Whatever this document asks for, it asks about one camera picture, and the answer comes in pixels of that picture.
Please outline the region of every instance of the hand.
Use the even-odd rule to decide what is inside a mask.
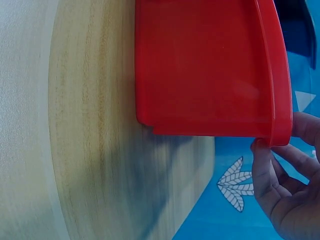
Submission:
[[[293,114],[293,137],[315,146],[320,160],[320,118]],[[320,163],[292,145],[272,148],[309,183],[290,177],[263,140],[251,145],[254,196],[285,240],[320,240]]]

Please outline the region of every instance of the finger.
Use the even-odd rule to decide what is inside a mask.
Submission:
[[[275,157],[272,159],[272,165],[279,184],[287,189],[292,195],[306,188],[306,185],[303,182],[289,176]]]
[[[320,118],[303,112],[293,113],[292,136],[299,137],[307,144],[320,144]]]
[[[320,171],[320,164],[315,158],[306,155],[291,144],[273,147],[272,150],[309,180]]]
[[[273,209],[284,197],[291,194],[278,182],[273,168],[271,150],[266,147],[262,140],[258,140],[252,147],[252,181],[254,196],[262,210],[270,218]]]

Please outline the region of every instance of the blue surface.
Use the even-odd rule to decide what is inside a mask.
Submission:
[[[320,9],[320,2],[317,0],[309,0],[308,6],[315,23],[318,46],[320,46],[320,14],[316,11],[316,9]],[[319,62],[319,55],[320,51],[318,47],[317,62]],[[320,117],[320,97],[318,96],[320,95],[320,66],[318,65],[314,71],[310,68],[307,58],[293,53],[288,53],[288,60],[292,85],[293,111],[297,112],[300,110],[301,112]],[[312,101],[310,100],[310,104],[305,109],[301,109],[301,107],[299,109],[298,101],[301,101],[301,99],[297,99],[296,91],[314,94],[316,97]],[[217,185],[228,168],[238,159],[240,159],[239,162],[243,159],[243,165],[238,171],[231,170],[233,176],[236,176],[236,173],[239,175],[242,172],[251,171],[253,156],[250,152],[250,144],[252,141],[253,139],[250,138],[217,137],[215,139],[216,156],[213,178],[174,236],[174,240],[281,239],[256,203],[255,198],[250,195],[252,192],[248,191],[248,195],[240,196],[240,198],[243,199],[243,207],[234,203],[235,200],[230,197],[232,198],[231,202],[238,206],[237,209],[227,200]],[[314,148],[300,139],[292,138],[291,144],[314,157]],[[307,182],[292,166],[283,159],[278,159],[292,177],[298,178],[305,183]],[[236,185],[250,183],[252,183],[251,178]]]

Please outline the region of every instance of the white triangle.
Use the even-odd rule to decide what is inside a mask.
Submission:
[[[299,112],[303,112],[309,104],[315,99],[316,95],[303,92],[303,91],[295,91],[296,102],[298,103]]]

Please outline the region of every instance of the light wood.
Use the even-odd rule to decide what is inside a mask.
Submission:
[[[0,239],[171,239],[210,137],[136,121],[131,0],[0,0]]]

